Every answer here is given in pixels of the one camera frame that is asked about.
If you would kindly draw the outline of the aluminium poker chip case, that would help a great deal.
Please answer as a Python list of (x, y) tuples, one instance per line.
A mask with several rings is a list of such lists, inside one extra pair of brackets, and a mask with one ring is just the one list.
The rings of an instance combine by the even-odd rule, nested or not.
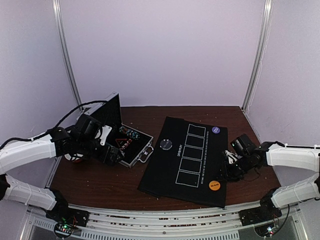
[(132, 168), (137, 162), (145, 163), (153, 153), (154, 148), (152, 143), (154, 137), (123, 123), (120, 96), (117, 92), (111, 93), (105, 99), (105, 102), (88, 105), (82, 112), (100, 121), (103, 125), (112, 127), (112, 131), (107, 137), (107, 142), (118, 149), (120, 148), (115, 139), (132, 139), (119, 132), (121, 126), (125, 126), (139, 133), (139, 139), (132, 139), (131, 144), (125, 150), (121, 150), (124, 158), (119, 162), (120, 164)]

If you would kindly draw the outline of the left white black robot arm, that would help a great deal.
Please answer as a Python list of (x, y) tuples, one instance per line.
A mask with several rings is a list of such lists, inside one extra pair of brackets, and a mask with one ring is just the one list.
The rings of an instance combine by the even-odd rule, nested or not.
[(57, 222), (65, 223), (74, 218), (67, 200), (58, 190), (30, 185), (7, 172), (38, 160), (60, 156), (68, 156), (70, 161), (94, 158), (114, 166), (122, 160), (123, 154), (107, 143), (111, 131), (112, 127), (82, 114), (76, 124), (67, 128), (56, 126), (32, 138), (9, 139), (0, 147), (0, 198), (41, 208)]

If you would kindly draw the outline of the clear round dealer button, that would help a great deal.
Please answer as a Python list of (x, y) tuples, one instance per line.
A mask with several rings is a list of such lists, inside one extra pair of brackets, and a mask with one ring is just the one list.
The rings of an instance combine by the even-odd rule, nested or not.
[(173, 147), (173, 143), (170, 139), (163, 139), (159, 144), (160, 148), (164, 151), (168, 151)]

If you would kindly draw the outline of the orange big blind button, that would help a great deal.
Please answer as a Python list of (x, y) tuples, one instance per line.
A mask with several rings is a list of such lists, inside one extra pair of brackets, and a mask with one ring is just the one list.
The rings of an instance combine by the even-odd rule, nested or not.
[(209, 188), (212, 191), (218, 191), (221, 188), (221, 183), (219, 181), (217, 181), (217, 180), (212, 180), (209, 183)]

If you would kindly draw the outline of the purple small blind button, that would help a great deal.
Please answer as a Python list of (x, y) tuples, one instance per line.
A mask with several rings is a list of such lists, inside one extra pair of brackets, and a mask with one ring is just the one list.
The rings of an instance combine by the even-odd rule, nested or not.
[(213, 126), (211, 131), (214, 133), (214, 134), (219, 134), (221, 132), (221, 129), (220, 127), (218, 126)]

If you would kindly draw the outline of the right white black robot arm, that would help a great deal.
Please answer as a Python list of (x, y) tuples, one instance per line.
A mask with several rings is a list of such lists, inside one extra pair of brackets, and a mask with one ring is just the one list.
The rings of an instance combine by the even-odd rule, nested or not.
[(259, 206), (242, 210), (245, 219), (258, 217), (266, 221), (281, 216), (281, 208), (291, 204), (320, 198), (320, 147), (319, 145), (289, 145), (279, 141), (264, 141), (255, 145), (251, 139), (242, 134), (231, 143), (233, 151), (225, 150), (222, 175), (228, 182), (244, 179), (250, 170), (261, 167), (289, 169), (290, 171), (308, 172), (305, 178), (298, 177), (289, 185), (271, 189), (259, 201)]

